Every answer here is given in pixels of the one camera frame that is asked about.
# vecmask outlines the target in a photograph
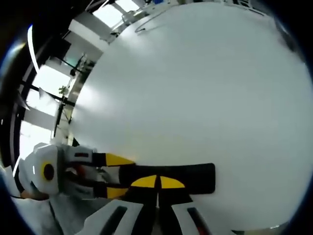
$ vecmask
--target yellow marking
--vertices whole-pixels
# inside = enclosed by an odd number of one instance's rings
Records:
[[[45,166],[48,165],[48,164],[51,164],[51,162],[47,162],[47,161],[44,161],[43,164],[41,165],[41,170],[40,170],[40,174],[41,174],[41,177],[46,180],[47,182],[50,182],[51,180],[47,180],[47,178],[45,177],[45,174],[44,174],[44,170],[45,170]]]
[[[107,162],[107,166],[134,164],[134,162],[131,160],[119,157],[111,153],[106,153],[106,162]]]
[[[107,187],[108,198],[116,198],[123,196],[127,192],[128,188],[110,188]]]
[[[161,187],[162,188],[184,188],[185,185],[178,180],[161,176]]]
[[[154,188],[156,184],[156,175],[151,175],[148,177],[143,177],[132,183],[134,187],[142,187],[142,188]]]

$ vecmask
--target black circular joint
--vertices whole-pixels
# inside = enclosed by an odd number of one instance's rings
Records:
[[[54,176],[54,168],[51,164],[47,164],[44,167],[44,177],[46,180],[50,181]]]

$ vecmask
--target white table surface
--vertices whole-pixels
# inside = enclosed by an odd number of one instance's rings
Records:
[[[145,21],[91,72],[75,138],[140,165],[214,163],[215,193],[193,199],[233,230],[288,221],[313,169],[305,64],[273,22],[236,7],[174,7],[136,34]]]

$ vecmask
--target cable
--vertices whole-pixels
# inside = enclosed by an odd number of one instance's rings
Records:
[[[13,195],[10,195],[10,196],[13,197],[13,198],[16,198],[16,199],[25,199],[25,198],[13,196]]]
[[[61,225],[60,225],[59,220],[58,220],[57,217],[55,216],[55,212],[54,212],[54,209],[53,209],[52,204],[51,204],[50,201],[49,201],[49,207],[50,207],[50,211],[51,211],[52,217],[53,217],[54,222],[55,222],[55,226],[56,226],[57,230],[59,231],[59,233],[60,233],[61,235],[63,235],[63,234],[64,234],[64,233],[63,233],[63,229],[62,229],[62,227],[61,227]]]
[[[141,32],[141,31],[143,31],[143,30],[146,30],[146,28],[142,28],[142,29],[140,29],[140,28],[143,27],[146,23],[148,23],[148,22],[150,22],[151,20],[155,19],[156,17],[162,15],[164,12],[166,12],[167,10],[171,9],[171,8],[174,7],[174,6],[171,6],[171,7],[167,8],[167,9],[165,9],[164,11],[161,11],[161,12],[158,13],[157,15],[153,16],[152,18],[150,18],[149,20],[147,20],[146,22],[144,22],[143,24],[141,24],[138,28],[136,28],[135,33],[139,33],[139,32]]]

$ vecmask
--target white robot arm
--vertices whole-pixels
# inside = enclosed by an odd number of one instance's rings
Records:
[[[125,193],[125,187],[119,184],[91,182],[67,171],[72,165],[92,167],[120,166],[134,164],[125,158],[105,153],[96,153],[95,149],[83,146],[40,143],[25,159],[19,159],[15,168],[15,181],[20,192],[27,191],[31,195],[40,193],[55,195],[64,192],[83,199],[96,197],[115,197]],[[108,195],[97,188],[117,188]]]

